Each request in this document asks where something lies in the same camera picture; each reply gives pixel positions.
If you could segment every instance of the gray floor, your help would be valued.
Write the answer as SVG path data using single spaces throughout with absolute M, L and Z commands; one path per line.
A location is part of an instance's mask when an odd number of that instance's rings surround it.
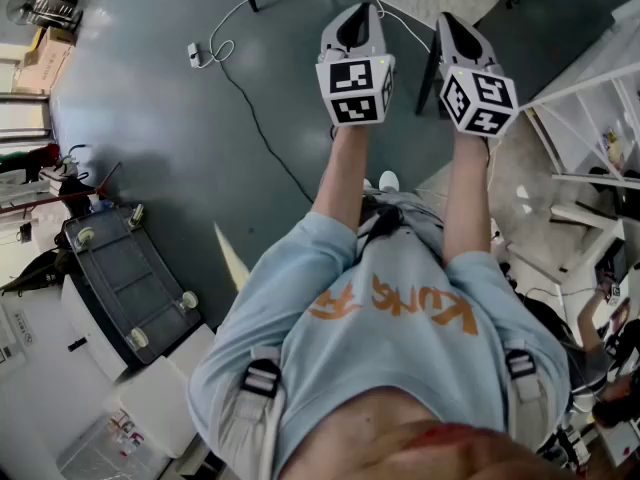
M 240 0 L 90 0 L 73 62 L 52 97 L 63 151 L 78 143 L 96 177 L 122 161 L 112 194 L 147 205 L 145 226 L 207 322 L 221 322 L 235 296 L 217 223 L 251 268 L 309 209 L 269 155 L 239 92 L 220 67 L 189 66 L 186 47 L 204 44 Z M 338 12 L 362 0 L 260 0 L 218 35 L 236 41 L 227 61 L 247 91 L 273 149 L 314 195 L 331 147 L 330 120 L 315 74 L 320 36 Z M 431 31 L 409 18 L 430 43 Z M 451 125 L 413 115 L 426 52 L 395 20 L 383 23 L 397 58 L 396 90 L 373 131 L 368 176 L 385 169 L 413 188 L 445 165 Z
M 613 24 L 611 11 L 628 0 L 499 2 L 479 30 L 491 42 L 520 103 L 528 102 Z
M 558 181 L 551 178 L 553 165 L 542 141 L 528 119 L 521 114 L 509 128 L 501 144 L 492 141 L 489 167 L 492 182 L 489 206 L 504 242 L 493 246 L 499 261 L 511 264 L 510 276 L 518 282 L 518 291 L 527 293 L 541 288 L 555 293 L 555 285 L 521 260 L 508 253 L 506 245 L 518 245 L 527 257 L 548 265 L 551 269 L 568 267 L 571 259 L 585 251 L 599 230 L 589 232 L 583 226 L 550 222 L 554 204 L 588 204 L 608 215 L 614 215 L 613 199 L 607 192 L 599 193 L 589 183 Z M 444 216 L 449 185 L 449 166 L 421 184 L 416 190 L 441 216 Z M 561 316 L 563 311 L 553 295 L 533 292 L 532 298 L 546 302 Z

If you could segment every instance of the shoulder strap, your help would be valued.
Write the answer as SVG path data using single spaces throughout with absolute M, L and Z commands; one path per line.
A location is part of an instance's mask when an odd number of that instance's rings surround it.
M 218 429 L 220 458 L 242 480 L 271 480 L 278 424 L 286 395 L 280 350 L 254 347 L 253 361 L 230 393 Z
M 507 386 L 509 403 L 509 435 L 536 451 L 560 423 L 556 417 L 554 387 L 546 373 L 537 368 L 524 342 L 507 346 L 505 362 L 511 382 Z

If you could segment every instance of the power adapter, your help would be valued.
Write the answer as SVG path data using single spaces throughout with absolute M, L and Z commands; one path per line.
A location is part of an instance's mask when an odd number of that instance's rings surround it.
M 196 43 L 191 43 L 187 46 L 187 52 L 189 52 L 189 62 L 191 62 L 192 68 L 200 67 L 200 53 L 198 52 L 198 47 Z

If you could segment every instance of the gray cart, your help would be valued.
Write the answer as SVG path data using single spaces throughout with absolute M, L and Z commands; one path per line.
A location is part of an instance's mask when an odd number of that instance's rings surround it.
M 142 205 L 116 206 L 71 220 L 65 233 L 116 332 L 152 363 L 200 320 L 140 225 Z

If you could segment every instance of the skin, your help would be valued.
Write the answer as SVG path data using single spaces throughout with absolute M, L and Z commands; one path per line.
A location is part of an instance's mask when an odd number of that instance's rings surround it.
M 607 386 L 605 392 L 600 396 L 601 402 L 612 402 L 614 400 L 619 400 L 621 398 L 625 398 L 631 395 L 632 392 L 632 383 L 633 383 L 633 375 L 624 375 L 619 379 L 616 379 L 614 382 Z M 609 423 L 607 421 L 602 421 L 598 418 L 597 411 L 594 410 L 593 417 L 601 427 L 604 428 L 612 428 L 615 427 L 615 424 Z
M 605 278 L 578 315 L 578 331 L 580 332 L 582 348 L 585 352 L 589 352 L 602 345 L 598 331 L 595 325 L 593 325 L 593 316 L 596 314 L 600 303 L 604 300 L 605 293 L 608 293 L 611 289 L 611 285 L 612 281 Z
M 341 128 L 312 210 L 357 231 L 368 131 Z M 455 135 L 444 227 L 444 263 L 490 250 L 487 150 L 478 137 Z M 511 439 L 472 427 L 450 427 L 395 388 L 345 402 L 303 439 L 282 480 L 568 480 L 571 474 Z

